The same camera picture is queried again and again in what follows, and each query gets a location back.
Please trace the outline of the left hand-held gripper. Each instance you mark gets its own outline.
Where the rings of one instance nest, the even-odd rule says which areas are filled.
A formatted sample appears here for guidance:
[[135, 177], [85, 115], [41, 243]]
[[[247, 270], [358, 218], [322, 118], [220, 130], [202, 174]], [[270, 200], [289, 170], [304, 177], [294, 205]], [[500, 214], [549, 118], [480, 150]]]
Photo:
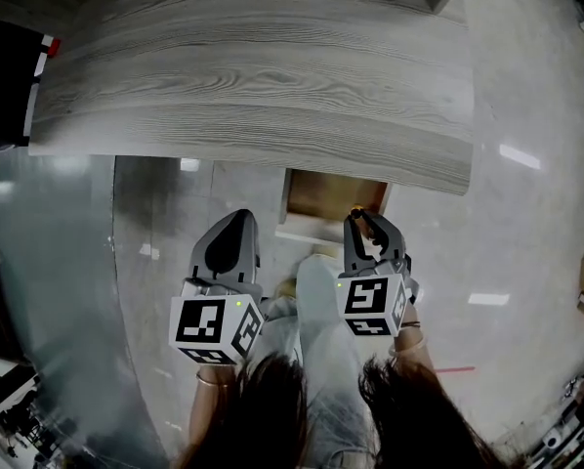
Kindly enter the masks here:
[[253, 213], [229, 213], [192, 250], [189, 278], [171, 300], [169, 345], [198, 364], [244, 363], [265, 322], [263, 289], [253, 283], [258, 268]]

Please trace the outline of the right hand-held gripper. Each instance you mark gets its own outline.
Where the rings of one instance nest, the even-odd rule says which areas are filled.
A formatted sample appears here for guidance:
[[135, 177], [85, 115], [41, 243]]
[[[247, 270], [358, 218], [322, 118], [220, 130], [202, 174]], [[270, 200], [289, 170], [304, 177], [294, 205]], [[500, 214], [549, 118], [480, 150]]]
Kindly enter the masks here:
[[344, 222], [344, 269], [336, 282], [341, 318], [355, 336], [398, 336], [408, 305], [414, 305], [420, 285], [404, 257], [404, 237], [383, 215], [362, 211], [384, 261], [370, 267], [361, 232], [352, 214]]

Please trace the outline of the wooden desk drawer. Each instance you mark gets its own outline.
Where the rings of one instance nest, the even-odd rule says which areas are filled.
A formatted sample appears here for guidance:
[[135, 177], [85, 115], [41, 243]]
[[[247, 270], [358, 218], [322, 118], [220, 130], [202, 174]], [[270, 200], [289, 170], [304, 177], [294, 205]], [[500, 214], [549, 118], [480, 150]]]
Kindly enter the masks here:
[[340, 247], [344, 244], [344, 221], [351, 210], [361, 206], [382, 213], [391, 188], [373, 180], [288, 169], [275, 234]]

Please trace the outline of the person's left forearm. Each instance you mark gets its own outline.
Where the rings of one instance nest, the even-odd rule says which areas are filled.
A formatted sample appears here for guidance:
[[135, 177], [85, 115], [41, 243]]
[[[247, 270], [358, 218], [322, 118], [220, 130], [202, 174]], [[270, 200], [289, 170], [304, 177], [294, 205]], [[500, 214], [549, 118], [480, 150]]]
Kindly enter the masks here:
[[197, 388], [188, 424], [188, 447], [200, 448], [208, 444], [220, 431], [221, 417], [225, 416], [229, 394], [236, 382], [233, 365], [202, 365], [196, 372]]

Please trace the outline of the person's right forearm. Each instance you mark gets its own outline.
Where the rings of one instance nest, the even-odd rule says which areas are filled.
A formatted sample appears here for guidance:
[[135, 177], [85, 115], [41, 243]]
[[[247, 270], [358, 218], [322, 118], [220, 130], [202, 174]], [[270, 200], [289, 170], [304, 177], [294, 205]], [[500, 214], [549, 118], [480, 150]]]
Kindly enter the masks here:
[[389, 351], [393, 369], [399, 374], [420, 375], [438, 381], [432, 363], [427, 338], [415, 307], [406, 304], [399, 334]]

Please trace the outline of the person's beige shoe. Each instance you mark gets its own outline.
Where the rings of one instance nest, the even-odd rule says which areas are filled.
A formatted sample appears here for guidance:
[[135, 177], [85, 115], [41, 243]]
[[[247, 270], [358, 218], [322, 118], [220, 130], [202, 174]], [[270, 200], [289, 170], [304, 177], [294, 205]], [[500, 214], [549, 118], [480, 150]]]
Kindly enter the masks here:
[[297, 299], [297, 280], [292, 277], [282, 281], [277, 286], [273, 298], [295, 301]]

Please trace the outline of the person's light grey trousers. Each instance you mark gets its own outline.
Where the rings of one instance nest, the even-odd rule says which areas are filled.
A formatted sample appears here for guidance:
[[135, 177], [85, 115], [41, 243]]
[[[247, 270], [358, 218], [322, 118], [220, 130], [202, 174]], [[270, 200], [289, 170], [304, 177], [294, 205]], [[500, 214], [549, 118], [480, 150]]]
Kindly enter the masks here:
[[312, 255], [300, 263], [296, 293], [278, 292], [261, 305], [266, 316], [253, 357], [280, 353], [306, 376], [310, 469], [372, 469], [372, 429], [358, 390], [362, 363], [339, 315], [335, 260]]

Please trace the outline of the pale pink bangle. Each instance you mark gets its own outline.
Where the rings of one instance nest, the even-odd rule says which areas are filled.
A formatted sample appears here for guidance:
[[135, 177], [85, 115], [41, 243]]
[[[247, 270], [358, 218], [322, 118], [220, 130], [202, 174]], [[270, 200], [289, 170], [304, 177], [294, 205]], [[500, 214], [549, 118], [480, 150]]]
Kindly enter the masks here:
[[419, 342], [416, 344], [406, 348], [398, 350], [396, 348], [396, 344], [392, 344], [389, 349], [389, 356], [391, 358], [406, 358], [411, 356], [418, 356], [421, 351], [425, 351], [427, 349], [427, 338], [422, 337]]

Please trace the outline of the grey wooden desk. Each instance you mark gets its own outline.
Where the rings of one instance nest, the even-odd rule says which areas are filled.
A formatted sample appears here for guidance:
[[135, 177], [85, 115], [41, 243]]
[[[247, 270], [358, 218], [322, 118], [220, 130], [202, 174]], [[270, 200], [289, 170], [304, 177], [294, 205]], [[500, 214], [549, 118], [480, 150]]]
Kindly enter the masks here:
[[462, 195], [473, 111], [462, 0], [90, 0], [42, 75], [29, 148]]

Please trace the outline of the white equipment table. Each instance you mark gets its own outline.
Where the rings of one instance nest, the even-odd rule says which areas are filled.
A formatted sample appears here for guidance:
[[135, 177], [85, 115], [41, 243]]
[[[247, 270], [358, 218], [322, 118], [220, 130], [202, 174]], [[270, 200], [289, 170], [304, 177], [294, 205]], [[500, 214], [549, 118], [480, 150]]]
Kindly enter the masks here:
[[89, 454], [70, 452], [42, 419], [39, 386], [32, 365], [0, 358], [0, 469], [96, 469]]

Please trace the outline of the black chair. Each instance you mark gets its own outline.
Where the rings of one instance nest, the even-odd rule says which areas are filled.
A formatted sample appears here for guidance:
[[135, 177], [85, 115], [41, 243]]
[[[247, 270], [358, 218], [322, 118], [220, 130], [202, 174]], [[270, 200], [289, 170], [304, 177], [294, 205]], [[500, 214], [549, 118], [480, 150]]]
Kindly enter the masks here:
[[44, 35], [0, 21], [0, 149], [26, 144], [25, 118]]

